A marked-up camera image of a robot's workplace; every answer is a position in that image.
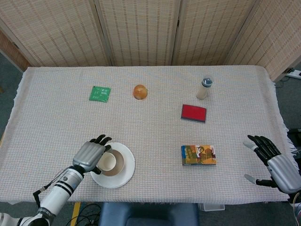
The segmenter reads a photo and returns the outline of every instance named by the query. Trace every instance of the power strip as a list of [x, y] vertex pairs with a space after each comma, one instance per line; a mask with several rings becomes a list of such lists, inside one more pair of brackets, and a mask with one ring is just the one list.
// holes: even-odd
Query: power strip
[[296, 79], [301, 79], [301, 71], [294, 70], [293, 72], [286, 74], [286, 76], [296, 78]]

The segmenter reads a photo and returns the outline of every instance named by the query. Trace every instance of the white cup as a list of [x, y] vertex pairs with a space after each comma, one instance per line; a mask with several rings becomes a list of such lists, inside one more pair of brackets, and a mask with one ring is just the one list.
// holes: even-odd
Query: white cup
[[100, 158], [97, 167], [101, 171], [110, 171], [116, 166], [116, 158], [112, 153], [105, 152]]

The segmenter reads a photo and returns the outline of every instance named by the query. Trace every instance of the robotic hand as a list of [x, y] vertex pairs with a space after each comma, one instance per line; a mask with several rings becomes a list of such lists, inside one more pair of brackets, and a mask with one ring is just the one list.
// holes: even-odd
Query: robotic hand
[[271, 180], [259, 180], [245, 174], [245, 178], [256, 185], [276, 187], [289, 195], [289, 203], [293, 206], [295, 216], [301, 214], [301, 199], [297, 199], [301, 192], [301, 176], [291, 161], [266, 137], [251, 136], [248, 138], [254, 143], [244, 142], [263, 161], [271, 174]]
[[111, 149], [110, 145], [105, 146], [109, 140], [112, 139], [100, 135], [98, 138], [84, 143], [74, 156], [72, 166], [63, 172], [63, 175], [52, 187], [51, 192], [42, 200], [36, 216], [12, 218], [6, 213], [0, 213], [0, 226], [50, 226], [55, 216], [83, 180], [84, 173], [90, 171], [96, 174], [101, 173], [96, 165], [102, 154]]

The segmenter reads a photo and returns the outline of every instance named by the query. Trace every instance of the bottle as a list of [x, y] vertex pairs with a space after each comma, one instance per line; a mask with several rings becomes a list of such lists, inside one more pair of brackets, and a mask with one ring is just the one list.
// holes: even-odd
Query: bottle
[[213, 79], [209, 75], [205, 75], [202, 84], [198, 89], [197, 98], [202, 100], [206, 97], [208, 89], [212, 86]]

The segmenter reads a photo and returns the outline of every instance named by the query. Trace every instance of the white tablecloth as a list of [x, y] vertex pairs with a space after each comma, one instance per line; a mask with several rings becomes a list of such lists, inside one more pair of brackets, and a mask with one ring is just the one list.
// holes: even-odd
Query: white tablecloth
[[[196, 93], [214, 76], [208, 97]], [[133, 97], [143, 84], [148, 96]], [[110, 87], [107, 103], [89, 101], [93, 86]], [[181, 119], [182, 104], [207, 109], [206, 122]], [[248, 134], [272, 139], [293, 161], [275, 88], [258, 66], [29, 68], [15, 98], [0, 149], [0, 201], [34, 201], [32, 192], [71, 165], [81, 145], [105, 133], [135, 156], [132, 179], [118, 189], [89, 174], [72, 201], [201, 202], [240, 204], [287, 199], [255, 186], [250, 174], [269, 178]], [[216, 166], [182, 166], [181, 145], [209, 144]]]

